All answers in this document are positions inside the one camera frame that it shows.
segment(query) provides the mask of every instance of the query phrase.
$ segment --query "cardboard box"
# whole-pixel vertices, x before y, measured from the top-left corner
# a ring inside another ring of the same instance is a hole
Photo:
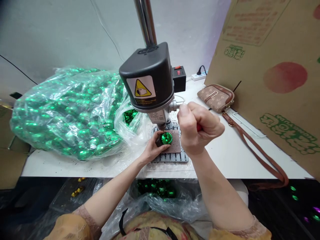
[[[233,0],[205,84],[320,180],[320,0]]]
[[[11,115],[12,110],[0,106],[0,190],[16,186],[30,150],[10,130]]]

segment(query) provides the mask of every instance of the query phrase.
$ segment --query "work table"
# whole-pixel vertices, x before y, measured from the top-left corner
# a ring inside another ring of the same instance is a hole
[[[205,87],[203,83],[204,79],[196,82],[192,80],[187,81],[186,91],[177,93],[177,95],[183,97],[185,103],[194,101],[208,108],[197,97],[197,92]],[[228,114],[283,168],[289,179],[313,178],[239,114],[233,110],[230,110]],[[176,112],[170,113],[170,117],[174,120]],[[275,177],[258,162],[242,142],[236,130],[230,127],[222,116],[220,116],[220,120],[225,125],[225,132],[217,139],[211,141],[206,146],[206,149],[222,174],[229,179],[274,179]],[[53,152],[36,150],[28,157],[22,176],[115,177],[138,157],[142,151],[143,149],[135,153],[126,151],[100,160],[80,162]],[[150,163],[142,169],[138,177],[197,178],[191,160],[188,163]]]

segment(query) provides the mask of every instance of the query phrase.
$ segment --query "brown handbag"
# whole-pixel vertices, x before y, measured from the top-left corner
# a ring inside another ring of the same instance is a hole
[[[243,142],[247,145],[249,150],[257,158],[257,160],[276,178],[280,180],[278,183],[254,183],[249,186],[250,190],[258,189],[273,189],[285,187],[289,183],[289,179],[285,171],[270,157],[263,149],[247,134],[242,127],[240,127],[232,118],[227,114],[230,106],[234,103],[234,92],[218,84],[209,85],[198,92],[198,97],[205,102],[212,110],[217,113],[222,113],[222,116],[227,120],[229,126],[234,127]],[[256,152],[248,145],[245,137],[266,157],[266,159],[274,166],[273,169],[263,159],[261,159]]]

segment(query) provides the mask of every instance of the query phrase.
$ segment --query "black switch box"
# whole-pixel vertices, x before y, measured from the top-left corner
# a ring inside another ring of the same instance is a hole
[[[172,68],[172,77],[174,84],[174,92],[184,92],[186,90],[186,72],[183,66]]]

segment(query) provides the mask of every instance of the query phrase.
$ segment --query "woman's left hand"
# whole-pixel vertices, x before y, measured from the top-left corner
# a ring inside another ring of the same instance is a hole
[[[161,152],[171,147],[170,144],[157,147],[156,141],[162,133],[164,133],[164,131],[156,131],[153,134],[152,138],[148,141],[146,149],[143,151],[143,153],[139,157],[139,159],[142,161],[144,165],[148,164],[149,162],[154,160]]]

